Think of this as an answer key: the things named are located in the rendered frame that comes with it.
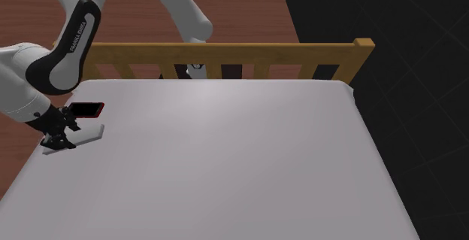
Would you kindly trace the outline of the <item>wooden bed with grey mattress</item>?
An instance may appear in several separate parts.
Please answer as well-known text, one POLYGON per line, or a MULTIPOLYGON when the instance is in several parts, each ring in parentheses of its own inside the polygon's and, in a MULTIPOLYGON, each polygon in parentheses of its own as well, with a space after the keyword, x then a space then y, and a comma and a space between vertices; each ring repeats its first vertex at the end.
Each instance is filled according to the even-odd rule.
POLYGON ((88 67, 121 78, 71 100, 104 103, 80 121, 102 138, 37 147, 0 200, 0 240, 419 240, 349 85, 373 48, 94 44, 88 67))

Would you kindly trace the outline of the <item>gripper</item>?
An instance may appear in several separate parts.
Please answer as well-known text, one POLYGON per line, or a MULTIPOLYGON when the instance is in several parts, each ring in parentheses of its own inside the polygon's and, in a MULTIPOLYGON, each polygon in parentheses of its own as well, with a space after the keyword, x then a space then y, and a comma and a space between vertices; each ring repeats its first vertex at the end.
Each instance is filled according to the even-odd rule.
POLYGON ((40 142, 40 145, 43 147, 52 150, 76 148, 76 145, 71 143, 65 134, 66 126, 74 132, 80 130, 76 117, 69 107, 63 106, 59 110, 55 106, 50 105, 41 116, 26 122, 26 124, 45 135, 40 142))

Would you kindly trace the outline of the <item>black phone with red edge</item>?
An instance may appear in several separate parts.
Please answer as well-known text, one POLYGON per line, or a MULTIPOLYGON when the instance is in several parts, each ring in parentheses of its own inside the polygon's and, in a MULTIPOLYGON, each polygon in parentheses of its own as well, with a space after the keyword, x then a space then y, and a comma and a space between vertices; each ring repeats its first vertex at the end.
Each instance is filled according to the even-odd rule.
POLYGON ((76 118, 99 117, 104 107, 103 102, 72 102, 68 108, 76 118))

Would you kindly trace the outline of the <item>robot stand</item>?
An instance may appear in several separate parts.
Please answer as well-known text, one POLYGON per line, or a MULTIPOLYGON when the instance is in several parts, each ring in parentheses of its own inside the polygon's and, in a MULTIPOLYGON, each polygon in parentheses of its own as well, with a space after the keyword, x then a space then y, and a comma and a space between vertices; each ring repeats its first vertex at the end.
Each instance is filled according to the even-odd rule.
MULTIPOLYGON (((207 79, 205 65, 174 65, 179 79, 207 79)), ((221 65, 222 79, 241 79, 242 65, 221 65)))

